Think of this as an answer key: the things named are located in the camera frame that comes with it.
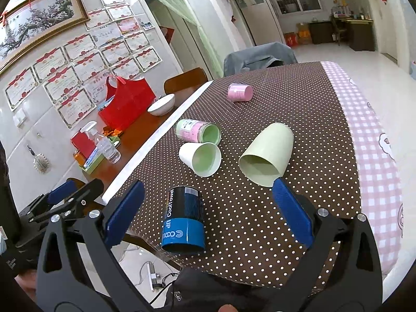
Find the person's hand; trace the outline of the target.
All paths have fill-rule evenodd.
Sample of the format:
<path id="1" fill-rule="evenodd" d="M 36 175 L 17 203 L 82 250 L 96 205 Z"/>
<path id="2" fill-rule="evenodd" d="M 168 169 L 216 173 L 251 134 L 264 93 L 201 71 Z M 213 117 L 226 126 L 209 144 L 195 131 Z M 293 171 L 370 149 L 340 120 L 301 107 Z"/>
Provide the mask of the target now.
<path id="1" fill-rule="evenodd" d="M 33 300 L 36 301 L 36 282 L 37 271 L 28 270 L 23 274 L 15 277 L 15 281 L 19 284 L 21 289 Z"/>

